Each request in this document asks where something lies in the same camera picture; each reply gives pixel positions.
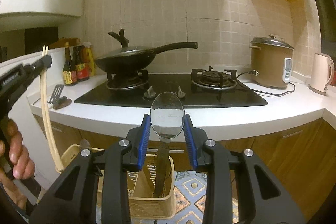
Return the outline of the person's left hand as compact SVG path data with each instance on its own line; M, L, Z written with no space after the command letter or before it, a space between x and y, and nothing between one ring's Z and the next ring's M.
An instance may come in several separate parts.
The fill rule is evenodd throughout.
M8 120L7 134L9 139L9 159L13 164L13 176L19 180L31 178L35 172L35 164L29 157L27 148L23 145L23 137L17 124L12 119ZM6 176L1 169L1 183L11 200L23 211L26 210L27 198L17 186Z

